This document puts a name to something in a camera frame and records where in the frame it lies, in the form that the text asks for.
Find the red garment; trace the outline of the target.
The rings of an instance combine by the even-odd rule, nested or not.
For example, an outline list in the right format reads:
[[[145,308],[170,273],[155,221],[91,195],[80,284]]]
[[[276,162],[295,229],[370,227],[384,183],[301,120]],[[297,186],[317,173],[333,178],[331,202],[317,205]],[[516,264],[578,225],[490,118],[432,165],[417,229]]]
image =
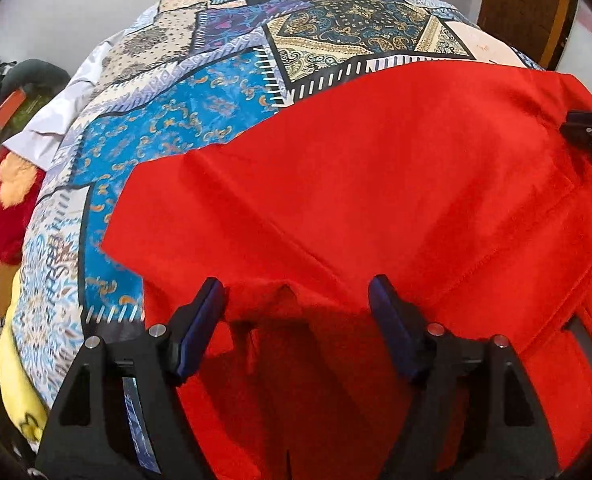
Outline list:
[[[224,320],[179,392],[221,479],[373,479],[410,407],[367,307],[385,274],[458,336],[507,336],[569,466],[592,434],[592,161],[560,134],[570,75],[420,62],[132,171],[102,247],[147,323],[205,278]]]

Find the yellow blanket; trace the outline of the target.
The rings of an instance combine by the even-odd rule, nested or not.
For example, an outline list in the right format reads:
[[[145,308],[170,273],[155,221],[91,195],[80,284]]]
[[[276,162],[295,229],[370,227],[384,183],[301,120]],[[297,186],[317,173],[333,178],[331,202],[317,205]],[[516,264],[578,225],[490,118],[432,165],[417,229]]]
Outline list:
[[[19,294],[19,272],[16,272],[12,278],[11,302],[0,333],[0,390],[8,418],[37,452],[49,412],[29,380],[16,348],[12,321]]]

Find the brown wooden door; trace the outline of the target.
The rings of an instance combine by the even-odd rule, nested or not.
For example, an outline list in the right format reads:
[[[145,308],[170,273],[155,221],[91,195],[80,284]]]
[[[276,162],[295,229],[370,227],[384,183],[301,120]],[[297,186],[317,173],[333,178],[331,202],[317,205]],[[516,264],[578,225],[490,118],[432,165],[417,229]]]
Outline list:
[[[553,70],[564,52],[577,6],[578,0],[482,0],[478,25]]]

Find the red plush toy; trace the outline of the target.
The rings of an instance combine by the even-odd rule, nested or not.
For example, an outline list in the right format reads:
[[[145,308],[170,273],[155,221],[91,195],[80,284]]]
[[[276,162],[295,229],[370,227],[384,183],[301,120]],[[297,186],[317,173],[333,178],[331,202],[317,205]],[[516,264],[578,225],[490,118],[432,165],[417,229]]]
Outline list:
[[[22,156],[0,151],[0,262],[17,266],[46,173]]]

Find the white pillow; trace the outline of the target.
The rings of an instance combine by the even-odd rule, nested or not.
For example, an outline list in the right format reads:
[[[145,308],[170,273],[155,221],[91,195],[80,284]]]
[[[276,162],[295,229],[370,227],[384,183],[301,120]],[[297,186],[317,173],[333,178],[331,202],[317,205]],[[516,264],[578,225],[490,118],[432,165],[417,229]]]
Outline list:
[[[87,106],[100,81],[104,58],[123,36],[125,32],[121,30],[101,41],[84,59],[66,87],[3,146],[34,166],[49,170],[69,127]]]

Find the green bag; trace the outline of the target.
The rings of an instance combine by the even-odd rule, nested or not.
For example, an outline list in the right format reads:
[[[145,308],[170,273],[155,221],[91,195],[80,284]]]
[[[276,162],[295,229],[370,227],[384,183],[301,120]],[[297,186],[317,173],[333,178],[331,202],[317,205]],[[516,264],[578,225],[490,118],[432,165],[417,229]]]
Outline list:
[[[8,140],[11,136],[15,136],[16,133],[21,132],[31,118],[38,113],[38,110],[52,99],[52,96],[49,94],[41,92],[26,92],[26,95],[27,99],[23,102],[23,105],[19,107],[5,127],[0,129],[0,148],[4,141]]]

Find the orange box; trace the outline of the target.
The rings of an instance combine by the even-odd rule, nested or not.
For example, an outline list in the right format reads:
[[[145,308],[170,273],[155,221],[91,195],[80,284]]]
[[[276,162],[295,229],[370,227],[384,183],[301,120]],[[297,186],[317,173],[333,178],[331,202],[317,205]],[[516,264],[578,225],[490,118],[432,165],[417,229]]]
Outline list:
[[[22,88],[18,88],[0,104],[0,129],[5,127],[26,99],[26,92]]]

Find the dark green cushion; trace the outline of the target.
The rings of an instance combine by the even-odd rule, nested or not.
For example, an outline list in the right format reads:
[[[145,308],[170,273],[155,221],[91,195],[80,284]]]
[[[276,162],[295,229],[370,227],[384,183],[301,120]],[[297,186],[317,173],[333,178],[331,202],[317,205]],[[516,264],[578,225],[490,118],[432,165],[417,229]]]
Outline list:
[[[16,64],[3,78],[0,89],[0,103],[17,89],[33,84],[48,88],[53,93],[62,91],[69,83],[66,70],[38,58],[28,58]]]

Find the blue patchwork bedspread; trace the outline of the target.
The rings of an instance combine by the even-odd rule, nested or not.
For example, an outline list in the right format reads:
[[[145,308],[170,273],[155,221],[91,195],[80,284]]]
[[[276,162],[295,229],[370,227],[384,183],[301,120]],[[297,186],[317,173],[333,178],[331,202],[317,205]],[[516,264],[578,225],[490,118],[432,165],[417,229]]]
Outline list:
[[[147,323],[142,278],[102,247],[136,166],[228,144],[362,76],[439,61],[542,70],[439,0],[160,0],[148,9],[104,58],[24,237],[12,329],[49,414],[88,338],[130,340],[177,311]],[[229,302],[222,285],[215,331]]]

